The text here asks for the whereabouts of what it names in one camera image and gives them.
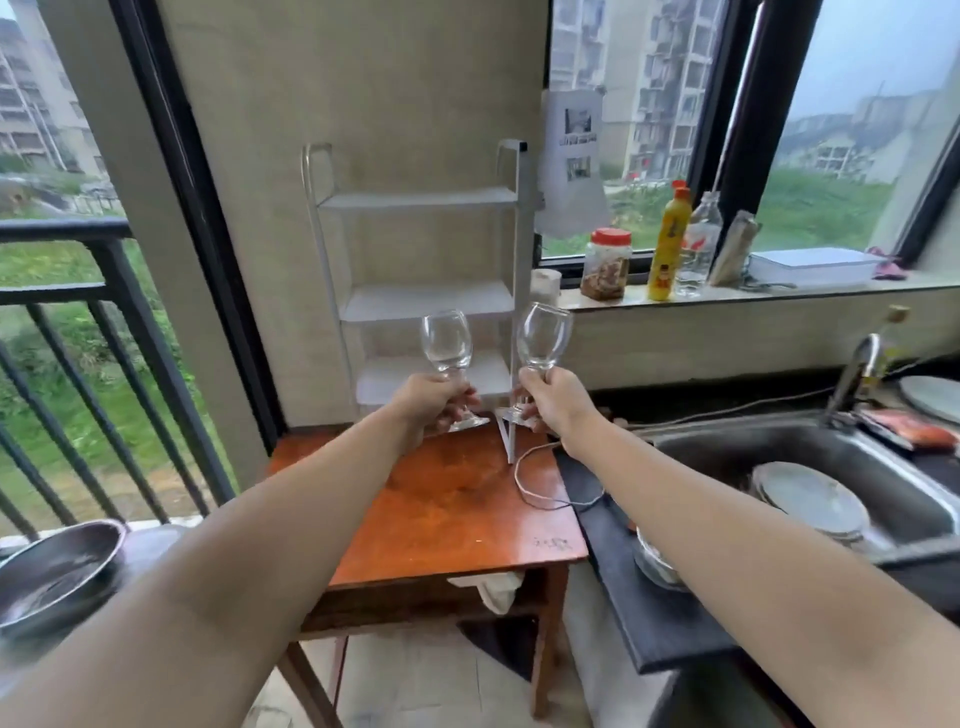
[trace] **plastic jar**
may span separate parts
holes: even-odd
[[[590,235],[580,292],[595,301],[622,299],[633,254],[633,237],[620,228],[598,228]]]

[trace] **tile floor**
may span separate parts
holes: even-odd
[[[333,640],[303,648],[326,686]],[[470,644],[455,627],[351,637],[337,712],[345,728],[590,728],[573,660],[565,649],[559,653],[549,713],[535,721],[530,684]],[[276,670],[256,702],[290,714],[294,728],[310,728]]]

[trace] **grass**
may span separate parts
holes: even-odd
[[[754,250],[835,246],[864,250],[880,214],[890,200],[892,184],[834,180],[799,170],[775,169],[756,214],[763,230]],[[634,234],[635,250],[657,245],[669,187],[617,192],[609,197],[613,226]],[[589,235],[543,241],[543,256],[579,255]]]
[[[124,242],[124,250],[167,343],[180,365],[180,371],[201,413],[207,432],[211,435],[225,467],[228,467],[219,439],[206,413],[203,399],[196,389],[193,377],[181,361],[180,346],[163,310],[143,255],[133,240]],[[0,245],[0,286],[92,282],[101,279],[96,263],[80,243],[56,241]],[[136,348],[119,311],[113,309],[112,304],[109,308],[141,381],[173,434],[180,452],[188,463],[192,463],[180,431],[163,402],[156,382],[150,375],[146,362]],[[148,475],[148,479],[151,472],[169,470],[169,458],[166,452],[123,377],[119,365],[110,355],[106,342],[86,306],[82,303],[58,303],[46,305],[45,310],[54,331],[63,341],[68,355],[81,370],[84,379],[120,436],[127,443],[141,470]],[[151,518],[139,496],[125,497],[124,493],[130,490],[129,483],[126,482],[129,479],[117,477],[120,473],[124,473],[125,469],[24,309],[15,306],[0,307],[0,341],[10,352],[32,391],[51,410],[66,437],[90,469],[102,481],[107,484],[112,483],[115,493],[111,494],[117,496],[118,507],[121,507],[124,515],[128,518]],[[69,501],[68,505],[74,510],[75,515],[80,519],[101,516],[92,498],[72,476],[72,469],[57,446],[40,427],[27,403],[19,397],[5,377],[0,377],[0,408],[2,408],[0,422],[43,476],[55,485],[55,489],[65,500]],[[44,528],[58,524],[33,487],[3,452],[0,452],[0,488],[35,526]],[[60,492],[61,488],[73,489],[76,492],[64,494]],[[185,498],[164,499],[168,504],[171,500],[176,500],[179,504],[174,510],[185,511],[176,515],[187,515],[188,512],[193,511],[192,504]],[[9,533],[15,533],[15,529],[0,517],[0,535]]]

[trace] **bottle cap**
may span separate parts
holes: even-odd
[[[590,242],[597,245],[629,246],[633,242],[633,235],[620,228],[597,228],[590,234]]]
[[[887,309],[887,321],[891,324],[899,324],[906,320],[906,317],[910,314],[910,306],[908,305],[892,305]]]
[[[673,187],[674,200],[690,199],[690,188],[686,186],[686,180],[674,180],[671,186]]]

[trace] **ledge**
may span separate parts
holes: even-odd
[[[687,306],[711,303],[743,303],[749,301],[782,301],[785,299],[831,298],[835,296],[866,296],[897,291],[925,291],[940,288],[960,288],[960,274],[911,271],[907,280],[871,280],[857,286],[806,288],[803,290],[783,288],[756,293],[734,288],[704,288],[703,295],[695,299],[672,298],[655,302],[647,299],[645,285],[628,285],[627,292],[619,301],[600,302],[580,293],[579,288],[567,288],[560,292],[559,306],[570,311],[591,312],[610,308],[634,308],[637,306]]]

